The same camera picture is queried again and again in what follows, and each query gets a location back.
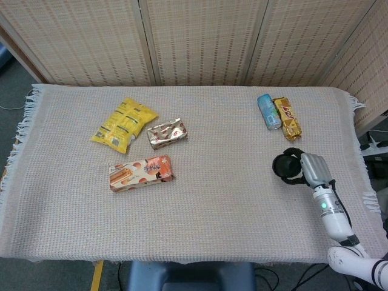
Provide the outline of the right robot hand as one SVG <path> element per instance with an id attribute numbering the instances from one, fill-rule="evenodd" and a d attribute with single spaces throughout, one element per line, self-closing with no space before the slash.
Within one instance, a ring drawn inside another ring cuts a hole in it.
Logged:
<path id="1" fill-rule="evenodd" d="M 295 157 L 300 163 L 302 173 L 302 177 L 300 178 L 281 178 L 283 182 L 288 185 L 305 184 L 312 189 L 319 186 L 330 186 L 333 178 L 330 174 L 327 163 L 322 156 L 306 153 L 294 147 L 286 149 L 283 154 Z"/>

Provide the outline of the black round cup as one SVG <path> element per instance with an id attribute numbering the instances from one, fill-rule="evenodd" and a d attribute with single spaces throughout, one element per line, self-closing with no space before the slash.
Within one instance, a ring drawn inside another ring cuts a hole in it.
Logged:
<path id="1" fill-rule="evenodd" d="M 278 155 L 272 162 L 272 170 L 280 178 L 294 178 L 302 172 L 300 160 L 296 155 Z"/>

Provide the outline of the gold foil snack pack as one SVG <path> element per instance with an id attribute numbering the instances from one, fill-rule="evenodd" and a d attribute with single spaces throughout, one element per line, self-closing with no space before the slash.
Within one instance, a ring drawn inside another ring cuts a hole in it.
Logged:
<path id="1" fill-rule="evenodd" d="M 301 126 L 289 100 L 285 97 L 276 98 L 273 100 L 273 103 L 281 119 L 285 138 L 289 141 L 295 141 L 300 138 L 302 135 Z"/>

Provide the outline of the black box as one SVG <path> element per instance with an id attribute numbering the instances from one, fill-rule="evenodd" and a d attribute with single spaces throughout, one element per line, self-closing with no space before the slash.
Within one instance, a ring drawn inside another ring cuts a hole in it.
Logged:
<path id="1" fill-rule="evenodd" d="M 388 157 L 365 156 L 364 162 L 367 166 L 369 178 L 388 179 Z"/>

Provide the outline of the light blue drink can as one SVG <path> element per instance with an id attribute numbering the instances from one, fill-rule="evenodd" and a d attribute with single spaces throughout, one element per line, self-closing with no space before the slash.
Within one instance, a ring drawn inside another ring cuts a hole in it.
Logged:
<path id="1" fill-rule="evenodd" d="M 268 130 L 277 130 L 281 127 L 281 119 L 269 94 L 257 98 L 257 104 Z"/>

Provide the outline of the bamboo folding screen panel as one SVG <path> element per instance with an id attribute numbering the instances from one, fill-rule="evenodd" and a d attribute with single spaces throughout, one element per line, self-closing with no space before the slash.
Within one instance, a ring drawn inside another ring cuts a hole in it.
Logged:
<path id="1" fill-rule="evenodd" d="M 375 0 L 319 85 L 347 91 L 365 105 L 355 112 L 358 136 L 388 118 L 388 0 Z"/>
<path id="2" fill-rule="evenodd" d="M 264 0 L 245 85 L 310 86 L 374 0 Z"/>
<path id="3" fill-rule="evenodd" d="M 243 85 L 269 0 L 138 0 L 156 85 Z"/>
<path id="4" fill-rule="evenodd" d="M 0 0 L 0 41 L 38 82 L 157 85 L 142 0 Z"/>

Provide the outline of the beige woven fringed tablecloth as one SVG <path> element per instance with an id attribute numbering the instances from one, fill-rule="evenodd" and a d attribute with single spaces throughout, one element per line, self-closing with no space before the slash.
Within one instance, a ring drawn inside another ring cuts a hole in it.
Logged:
<path id="1" fill-rule="evenodd" d="M 294 143 L 266 128 L 256 99 L 286 97 Z M 121 154 L 90 140 L 125 98 L 181 118 L 188 137 L 153 150 L 142 131 Z M 374 258 L 388 252 L 353 126 L 333 87 L 71 87 L 34 85 L 0 194 L 0 257 L 40 260 L 324 263 L 333 241 L 306 186 L 283 183 L 274 157 L 321 155 L 353 229 Z M 168 155 L 174 178 L 110 190 L 109 168 Z"/>

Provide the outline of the silver foil snack pack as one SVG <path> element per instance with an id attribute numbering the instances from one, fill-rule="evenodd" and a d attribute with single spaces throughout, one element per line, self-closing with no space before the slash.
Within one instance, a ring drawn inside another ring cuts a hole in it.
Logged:
<path id="1" fill-rule="evenodd" d="M 181 118 L 173 119 L 147 129 L 147 137 L 153 150 L 187 139 L 188 133 Z"/>

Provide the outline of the orange biscuit box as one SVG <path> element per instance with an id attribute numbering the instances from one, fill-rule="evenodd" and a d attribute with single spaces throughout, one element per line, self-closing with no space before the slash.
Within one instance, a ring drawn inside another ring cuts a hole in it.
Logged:
<path id="1" fill-rule="evenodd" d="M 110 190 L 115 193 L 169 182 L 173 178 L 172 163 L 168 155 L 117 164 L 109 168 Z"/>

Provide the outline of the yellow snack bag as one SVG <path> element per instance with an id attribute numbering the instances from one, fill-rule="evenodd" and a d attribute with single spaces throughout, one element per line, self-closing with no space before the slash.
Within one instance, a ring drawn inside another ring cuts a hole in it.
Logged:
<path id="1" fill-rule="evenodd" d="M 157 117 L 158 114 L 144 104 L 125 98 L 90 140 L 125 154 L 131 141 L 138 137 L 143 127 Z"/>

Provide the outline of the yellow floor strip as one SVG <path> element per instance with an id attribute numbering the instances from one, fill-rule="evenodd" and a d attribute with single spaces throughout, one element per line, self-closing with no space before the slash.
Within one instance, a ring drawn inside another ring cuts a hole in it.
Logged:
<path id="1" fill-rule="evenodd" d="M 103 260 L 96 261 L 93 263 L 93 265 L 94 265 L 94 272 L 92 277 L 92 283 L 90 286 L 90 291 L 99 291 L 104 261 Z"/>

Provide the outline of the blue object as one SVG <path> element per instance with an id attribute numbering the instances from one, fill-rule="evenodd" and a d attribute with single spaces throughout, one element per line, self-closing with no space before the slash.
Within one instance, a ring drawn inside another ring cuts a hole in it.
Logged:
<path id="1" fill-rule="evenodd" d="M 12 59 L 13 55 L 9 52 L 6 46 L 0 42 L 0 73 Z"/>

